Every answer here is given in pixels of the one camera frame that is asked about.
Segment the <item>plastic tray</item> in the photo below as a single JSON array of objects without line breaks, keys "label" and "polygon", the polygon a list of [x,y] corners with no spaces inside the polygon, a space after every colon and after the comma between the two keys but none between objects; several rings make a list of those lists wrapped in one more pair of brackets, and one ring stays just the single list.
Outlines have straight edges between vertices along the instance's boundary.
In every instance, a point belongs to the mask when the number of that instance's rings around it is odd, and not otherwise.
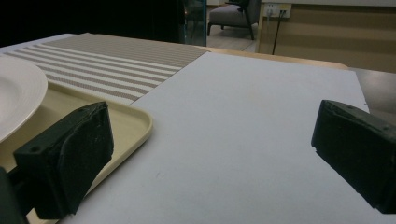
[{"label": "plastic tray", "polygon": [[[33,116],[14,134],[0,143],[0,166],[10,171],[16,166],[12,154],[15,149],[21,147],[71,111],[101,101],[104,101],[104,99],[49,83],[46,96]],[[90,191],[142,145],[152,131],[152,118],[147,112],[108,100],[106,102],[114,138],[114,152],[111,161],[93,181]],[[28,215],[28,220],[31,224],[48,224],[57,221],[41,220],[34,211]]]}]

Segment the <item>white tablecloth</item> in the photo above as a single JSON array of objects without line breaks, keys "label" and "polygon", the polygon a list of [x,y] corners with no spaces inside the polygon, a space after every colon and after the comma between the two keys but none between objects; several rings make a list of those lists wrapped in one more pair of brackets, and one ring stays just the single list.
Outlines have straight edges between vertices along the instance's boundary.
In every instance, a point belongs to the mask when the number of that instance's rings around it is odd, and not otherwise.
[{"label": "white tablecloth", "polygon": [[395,223],[310,146],[354,72],[206,53],[134,102],[154,132],[62,223]]}]

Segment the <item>gray chair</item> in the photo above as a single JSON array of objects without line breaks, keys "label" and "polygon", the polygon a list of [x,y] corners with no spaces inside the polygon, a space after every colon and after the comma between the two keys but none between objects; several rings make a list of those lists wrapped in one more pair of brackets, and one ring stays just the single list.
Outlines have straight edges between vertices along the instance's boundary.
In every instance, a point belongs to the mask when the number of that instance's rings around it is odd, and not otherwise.
[{"label": "gray chair", "polygon": [[207,35],[210,35],[212,25],[248,28],[251,39],[254,40],[252,24],[259,22],[261,0],[242,0],[228,2],[227,7],[218,7],[210,11]]}]

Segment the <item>wall outlet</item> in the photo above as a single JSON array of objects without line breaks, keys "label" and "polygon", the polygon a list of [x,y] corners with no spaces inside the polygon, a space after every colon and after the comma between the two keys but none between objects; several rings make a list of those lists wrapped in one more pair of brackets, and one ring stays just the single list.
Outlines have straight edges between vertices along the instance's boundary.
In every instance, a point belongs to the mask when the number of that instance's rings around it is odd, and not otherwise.
[{"label": "wall outlet", "polygon": [[280,11],[285,10],[282,18],[290,18],[291,4],[286,3],[265,3],[264,4],[264,17],[279,17]]}]

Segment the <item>gray placemat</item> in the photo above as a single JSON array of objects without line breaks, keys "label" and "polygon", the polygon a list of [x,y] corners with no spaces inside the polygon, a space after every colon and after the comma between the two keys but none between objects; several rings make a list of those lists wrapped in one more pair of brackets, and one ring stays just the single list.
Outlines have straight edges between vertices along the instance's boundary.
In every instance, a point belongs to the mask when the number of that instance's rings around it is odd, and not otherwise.
[{"label": "gray placemat", "polygon": [[34,63],[50,82],[129,105],[205,52],[189,45],[83,34],[4,54]]}]

